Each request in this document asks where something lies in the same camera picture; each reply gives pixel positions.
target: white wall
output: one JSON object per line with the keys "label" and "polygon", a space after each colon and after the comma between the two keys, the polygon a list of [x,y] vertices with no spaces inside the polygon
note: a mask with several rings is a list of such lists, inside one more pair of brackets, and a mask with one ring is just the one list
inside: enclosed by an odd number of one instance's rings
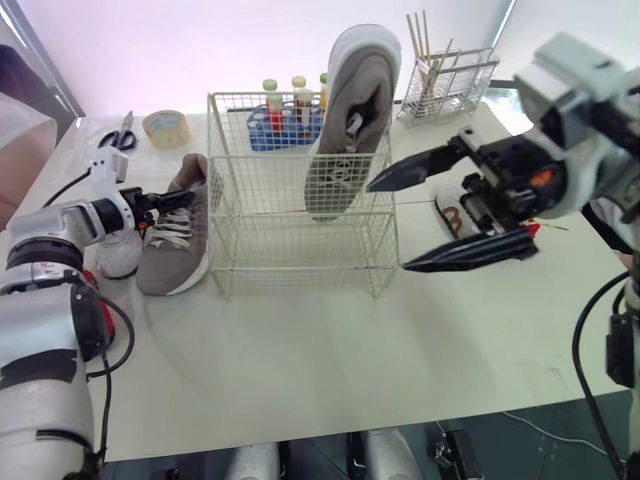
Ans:
{"label": "white wall", "polygon": [[204,111],[206,93],[260,90],[275,77],[312,88],[341,31],[380,23],[399,38],[404,95],[413,51],[405,14],[427,9],[432,44],[477,48],[508,0],[20,0],[53,63],[88,115]]}
{"label": "white wall", "polygon": [[628,69],[640,65],[640,0],[518,0],[496,48],[501,62],[494,78],[511,79],[539,45],[560,31]]}

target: wire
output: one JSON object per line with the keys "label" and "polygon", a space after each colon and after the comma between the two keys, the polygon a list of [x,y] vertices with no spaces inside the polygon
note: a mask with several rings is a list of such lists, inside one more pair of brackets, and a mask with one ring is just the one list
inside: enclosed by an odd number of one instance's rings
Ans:
{"label": "wire", "polygon": [[91,173],[91,169],[87,168],[87,171],[84,172],[82,175],[80,175],[79,177],[76,177],[75,179],[71,180],[69,183],[67,183],[64,187],[62,187],[60,190],[58,190],[56,193],[54,193],[51,198],[49,200],[47,200],[45,202],[45,204],[42,206],[44,207],[48,207],[49,205],[51,205],[53,202],[55,202],[58,197],[60,195],[62,195],[64,192],[66,192],[67,190],[69,190],[71,187],[73,187],[76,183],[80,183],[82,180],[84,180],[85,178],[87,178],[89,176],[89,174]]}
{"label": "wire", "polygon": [[512,418],[513,420],[517,420],[518,422],[522,422],[525,425],[530,426],[534,430],[537,430],[538,432],[540,432],[543,435],[546,435],[549,438],[553,438],[555,440],[558,440],[559,442],[573,443],[573,444],[576,444],[576,445],[585,445],[585,446],[595,450],[599,454],[604,455],[605,457],[607,456],[607,452],[605,452],[600,447],[598,447],[597,445],[594,445],[593,443],[591,443],[591,442],[589,442],[587,440],[584,440],[582,438],[569,438],[569,437],[561,437],[560,435],[554,435],[553,433],[547,432],[546,430],[540,428],[535,423],[527,420],[526,418],[519,417],[519,416],[514,415],[513,413],[509,413],[509,412],[501,412],[501,413],[503,415],[506,415],[509,418]]}
{"label": "wire", "polygon": [[107,393],[104,399],[104,410],[102,411],[102,433],[100,435],[100,450],[98,451],[98,455],[102,457],[104,460],[105,455],[107,454],[107,434],[109,431],[109,411],[111,410],[111,370],[109,369],[109,361],[107,360],[106,352],[102,352],[102,364],[104,365],[104,370],[107,372],[106,380],[107,380]]}
{"label": "wire", "polygon": [[122,357],[120,358],[120,360],[118,360],[116,363],[111,365],[108,368],[108,370],[107,370],[107,367],[105,367],[104,370],[99,370],[97,372],[88,372],[87,373],[87,379],[98,378],[98,377],[102,377],[103,375],[106,375],[107,373],[115,372],[118,368],[120,368],[122,365],[124,365],[124,363],[129,359],[129,356],[131,355],[131,352],[133,351],[133,346],[136,343],[136,334],[135,334],[135,330],[133,328],[133,323],[131,322],[131,319],[129,318],[129,315],[127,315],[125,313],[125,311],[122,310],[122,308],[120,308],[115,302],[113,302],[112,300],[108,299],[107,297],[103,297],[102,295],[98,295],[98,300],[100,300],[101,302],[106,303],[118,315],[120,315],[120,318],[122,318],[122,321],[124,322],[125,326],[127,327],[127,330],[129,331],[129,343],[127,344],[127,349],[125,350],[125,352],[122,355]]}
{"label": "wire", "polygon": [[573,356],[573,365],[576,369],[576,374],[578,375],[578,380],[580,381],[580,386],[582,387],[582,391],[584,392],[585,399],[587,401],[587,405],[589,410],[591,411],[591,416],[593,417],[593,422],[596,424],[596,428],[598,429],[598,433],[600,434],[600,438],[602,439],[602,444],[604,446],[605,451],[607,452],[607,456],[609,457],[609,461],[611,462],[611,466],[616,474],[616,476],[622,480],[624,477],[624,467],[620,462],[620,457],[616,452],[616,448],[611,441],[611,437],[609,436],[609,432],[607,431],[607,427],[602,419],[602,415],[600,414],[600,410],[598,409],[598,404],[593,398],[593,394],[591,393],[591,389],[589,388],[589,384],[587,383],[587,379],[584,375],[584,371],[582,369],[582,362],[580,360],[580,337],[582,335],[582,329],[587,320],[587,317],[593,310],[595,304],[600,300],[605,293],[611,290],[615,285],[620,283],[622,280],[629,276],[629,272],[626,271],[621,273],[620,275],[612,278],[607,283],[605,283],[600,289],[589,299],[584,309],[580,313],[578,317],[578,321],[576,323],[576,328],[573,332],[573,341],[571,344],[571,354]]}
{"label": "wire", "polygon": [[615,315],[620,314],[620,305],[622,305],[622,302],[624,301],[624,291],[625,291],[625,288],[623,286],[618,292],[618,295],[616,295],[616,299],[613,301],[611,310]]}

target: floor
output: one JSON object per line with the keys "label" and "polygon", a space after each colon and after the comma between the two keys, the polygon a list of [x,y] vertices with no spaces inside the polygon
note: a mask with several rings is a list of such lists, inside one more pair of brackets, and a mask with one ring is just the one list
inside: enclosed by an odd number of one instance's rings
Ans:
{"label": "floor", "polygon": [[[598,398],[613,441],[622,455],[627,451],[629,392]],[[600,445],[584,401],[573,401],[512,412],[562,437],[582,438]],[[583,446],[542,435],[530,426],[501,413],[441,422],[444,428],[464,427],[487,480],[614,480],[605,456]],[[440,480],[430,460],[429,439],[438,436],[435,424],[401,427],[425,480]],[[331,435],[291,442],[291,478],[343,480],[345,436]],[[222,480],[231,450],[107,464],[105,480],[164,480],[165,471],[179,467],[180,480]]]}

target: white wire rack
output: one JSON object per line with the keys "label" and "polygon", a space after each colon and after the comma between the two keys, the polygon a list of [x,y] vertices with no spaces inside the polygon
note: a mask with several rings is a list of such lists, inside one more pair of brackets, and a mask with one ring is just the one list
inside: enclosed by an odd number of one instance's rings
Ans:
{"label": "white wire rack", "polygon": [[[292,100],[282,95],[285,105]],[[314,155],[297,143],[256,152],[248,122],[265,100],[262,93],[209,95],[210,246],[218,286],[227,297],[345,286],[378,296],[397,266],[395,205],[393,194],[364,187],[390,164],[387,135],[371,155]]]}
{"label": "white wire rack", "polygon": [[409,125],[443,123],[473,113],[499,59],[490,48],[416,58],[398,118]]}

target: gray sneaker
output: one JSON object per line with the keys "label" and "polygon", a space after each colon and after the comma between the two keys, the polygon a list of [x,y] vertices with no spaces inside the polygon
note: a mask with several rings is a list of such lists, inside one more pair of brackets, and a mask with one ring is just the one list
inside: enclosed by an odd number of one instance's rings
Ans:
{"label": "gray sneaker", "polygon": [[[218,186],[216,192],[221,191],[221,185]],[[178,189],[190,189],[196,195],[188,208],[160,215],[156,225],[147,231],[136,274],[138,288],[147,295],[183,292],[198,283],[209,270],[207,158],[204,155],[184,156],[182,168],[168,191]],[[219,196],[212,202],[212,208],[216,208]]]}
{"label": "gray sneaker", "polygon": [[329,98],[304,189],[307,211],[330,221],[349,208],[369,176],[371,157],[389,124],[400,70],[400,42],[380,25],[343,32],[329,57]]}

